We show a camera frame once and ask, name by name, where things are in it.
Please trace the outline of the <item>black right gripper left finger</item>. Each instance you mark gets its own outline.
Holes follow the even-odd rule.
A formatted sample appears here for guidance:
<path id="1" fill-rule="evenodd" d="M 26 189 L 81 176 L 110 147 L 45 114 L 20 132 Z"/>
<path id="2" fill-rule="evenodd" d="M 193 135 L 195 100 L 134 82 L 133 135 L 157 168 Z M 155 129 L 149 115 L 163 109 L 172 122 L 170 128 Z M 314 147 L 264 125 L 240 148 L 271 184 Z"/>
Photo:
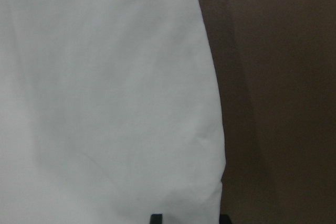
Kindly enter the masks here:
<path id="1" fill-rule="evenodd" d="M 162 214 L 152 214 L 150 216 L 150 224 L 162 224 L 163 215 Z"/>

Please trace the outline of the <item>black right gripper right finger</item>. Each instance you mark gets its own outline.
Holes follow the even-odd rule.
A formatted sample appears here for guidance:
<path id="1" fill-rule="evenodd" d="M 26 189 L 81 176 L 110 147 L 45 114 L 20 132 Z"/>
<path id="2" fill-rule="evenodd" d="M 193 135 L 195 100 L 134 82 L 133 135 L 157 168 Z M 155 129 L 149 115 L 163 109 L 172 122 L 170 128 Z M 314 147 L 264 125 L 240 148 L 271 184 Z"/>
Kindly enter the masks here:
<path id="1" fill-rule="evenodd" d="M 227 214 L 220 214 L 219 224 L 232 224 L 231 218 Z"/>

